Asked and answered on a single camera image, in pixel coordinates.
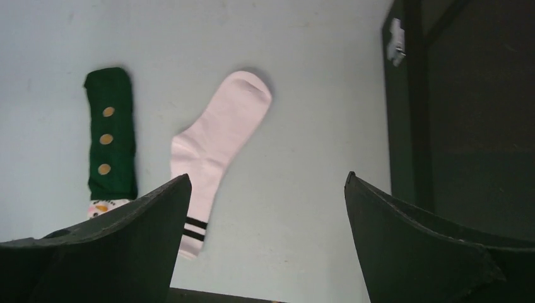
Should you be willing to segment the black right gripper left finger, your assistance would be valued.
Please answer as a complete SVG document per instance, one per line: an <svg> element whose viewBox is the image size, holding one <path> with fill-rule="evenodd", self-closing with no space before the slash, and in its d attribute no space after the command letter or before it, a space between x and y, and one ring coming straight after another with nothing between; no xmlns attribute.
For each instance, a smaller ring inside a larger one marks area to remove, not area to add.
<svg viewBox="0 0 535 303"><path fill-rule="evenodd" d="M2 302L165 302L192 185L180 175L44 238L1 244Z"/></svg>

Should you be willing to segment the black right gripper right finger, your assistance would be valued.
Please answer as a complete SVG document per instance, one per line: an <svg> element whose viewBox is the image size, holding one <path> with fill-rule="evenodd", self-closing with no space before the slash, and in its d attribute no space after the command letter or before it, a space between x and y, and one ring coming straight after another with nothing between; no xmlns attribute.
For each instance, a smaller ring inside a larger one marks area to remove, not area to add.
<svg viewBox="0 0 535 303"><path fill-rule="evenodd" d="M372 302L533 302L534 243L459 225L350 172L344 197Z"/></svg>

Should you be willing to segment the white sock with black stripes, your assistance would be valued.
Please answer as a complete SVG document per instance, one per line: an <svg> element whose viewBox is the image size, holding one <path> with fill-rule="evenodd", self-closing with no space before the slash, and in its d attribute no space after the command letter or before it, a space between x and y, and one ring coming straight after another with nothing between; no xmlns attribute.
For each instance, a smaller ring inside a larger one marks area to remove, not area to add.
<svg viewBox="0 0 535 303"><path fill-rule="evenodd" d="M187 174L192 184L179 247L183 258L199 256L220 182L271 102L271 92L258 76L236 71L223 80L200 117L172 138L171 177Z"/></svg>

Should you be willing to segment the black display case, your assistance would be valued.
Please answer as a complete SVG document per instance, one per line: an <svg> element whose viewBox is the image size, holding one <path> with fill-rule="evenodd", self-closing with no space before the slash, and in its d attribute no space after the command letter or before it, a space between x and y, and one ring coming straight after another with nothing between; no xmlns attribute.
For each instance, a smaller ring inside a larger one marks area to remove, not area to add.
<svg viewBox="0 0 535 303"><path fill-rule="evenodd" d="M381 29L391 192L534 239L534 1L393 1Z"/></svg>

